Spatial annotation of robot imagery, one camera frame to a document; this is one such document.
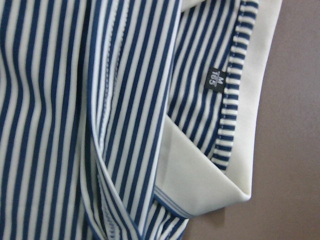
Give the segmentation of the striped polo shirt white collar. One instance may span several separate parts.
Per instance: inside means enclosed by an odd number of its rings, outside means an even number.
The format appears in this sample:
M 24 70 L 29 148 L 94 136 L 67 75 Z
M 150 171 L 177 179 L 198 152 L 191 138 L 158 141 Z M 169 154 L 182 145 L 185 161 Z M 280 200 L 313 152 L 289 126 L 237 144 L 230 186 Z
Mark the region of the striped polo shirt white collar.
M 281 4 L 1 1 L 1 239 L 179 240 L 249 200 Z

